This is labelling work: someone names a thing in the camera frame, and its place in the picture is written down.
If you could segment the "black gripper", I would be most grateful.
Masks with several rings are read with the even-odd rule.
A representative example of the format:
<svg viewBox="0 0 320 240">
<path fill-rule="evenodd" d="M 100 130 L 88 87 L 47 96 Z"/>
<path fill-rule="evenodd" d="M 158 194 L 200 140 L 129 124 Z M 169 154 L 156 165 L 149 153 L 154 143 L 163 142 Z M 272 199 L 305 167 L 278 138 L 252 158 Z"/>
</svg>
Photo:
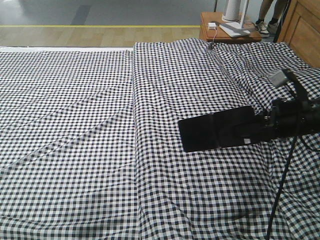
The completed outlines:
<svg viewBox="0 0 320 240">
<path fill-rule="evenodd" d="M 320 132 L 320 101 L 318 99 L 307 101 L 276 99 L 272 102 L 269 122 L 266 114 L 266 111 L 256 113 L 252 106 L 241 106 L 213 113 L 211 115 L 213 125 L 234 125 L 218 131 L 219 147 L 245 146 L 267 142 L 273 138 L 304 136 Z"/>
</svg>

